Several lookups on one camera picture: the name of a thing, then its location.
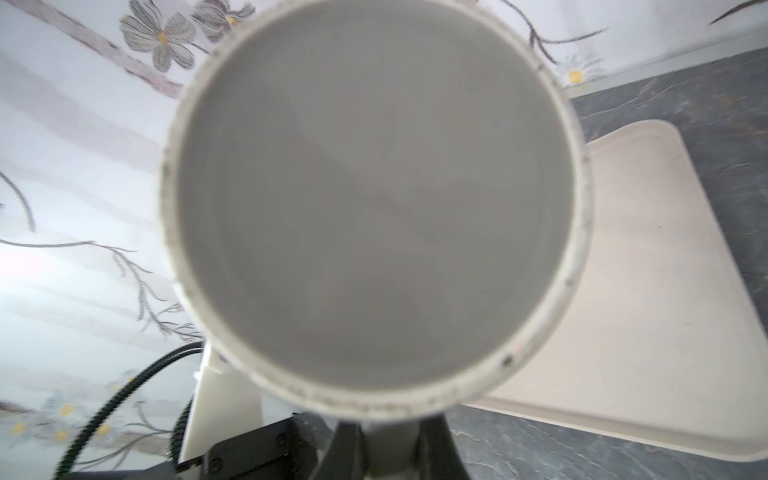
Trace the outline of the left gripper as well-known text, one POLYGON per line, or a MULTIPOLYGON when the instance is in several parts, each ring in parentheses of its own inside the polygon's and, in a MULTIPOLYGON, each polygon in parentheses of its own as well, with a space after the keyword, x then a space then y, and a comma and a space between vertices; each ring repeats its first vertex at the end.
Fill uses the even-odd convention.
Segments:
POLYGON ((143 470, 82 471, 63 479, 307 479, 332 432, 320 417, 291 417, 223 440, 191 460, 143 470))

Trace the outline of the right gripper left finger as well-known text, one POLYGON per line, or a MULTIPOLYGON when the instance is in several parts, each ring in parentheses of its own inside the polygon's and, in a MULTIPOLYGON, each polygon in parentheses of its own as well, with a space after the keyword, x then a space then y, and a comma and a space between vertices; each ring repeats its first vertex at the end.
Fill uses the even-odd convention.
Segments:
POLYGON ((359 424, 340 422, 310 480, 362 480, 366 473, 363 433, 359 424))

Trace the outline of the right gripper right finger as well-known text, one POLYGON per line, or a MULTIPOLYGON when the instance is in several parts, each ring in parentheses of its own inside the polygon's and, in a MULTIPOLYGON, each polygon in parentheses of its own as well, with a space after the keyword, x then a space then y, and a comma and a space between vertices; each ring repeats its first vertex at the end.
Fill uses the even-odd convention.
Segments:
POLYGON ((470 480, 444 415, 419 423, 418 473, 421 480, 470 480))

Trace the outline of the beige plastic tray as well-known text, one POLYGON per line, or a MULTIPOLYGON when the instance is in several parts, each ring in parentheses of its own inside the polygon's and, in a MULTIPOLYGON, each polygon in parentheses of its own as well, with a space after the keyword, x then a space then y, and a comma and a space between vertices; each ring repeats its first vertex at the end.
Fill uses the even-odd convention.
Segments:
POLYGON ((567 315, 481 409, 726 461, 767 456, 767 338, 679 131, 589 145, 595 231, 567 315))

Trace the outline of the tall grey mug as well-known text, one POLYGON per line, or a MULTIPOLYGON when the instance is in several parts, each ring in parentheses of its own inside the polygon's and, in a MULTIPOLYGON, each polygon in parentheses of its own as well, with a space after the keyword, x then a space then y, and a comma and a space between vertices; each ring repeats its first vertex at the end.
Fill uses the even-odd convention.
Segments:
POLYGON ((169 129, 175 291, 262 392, 359 424, 419 478, 419 423, 515 375, 588 258, 589 154, 557 80, 459 1, 282 1, 213 49, 169 129))

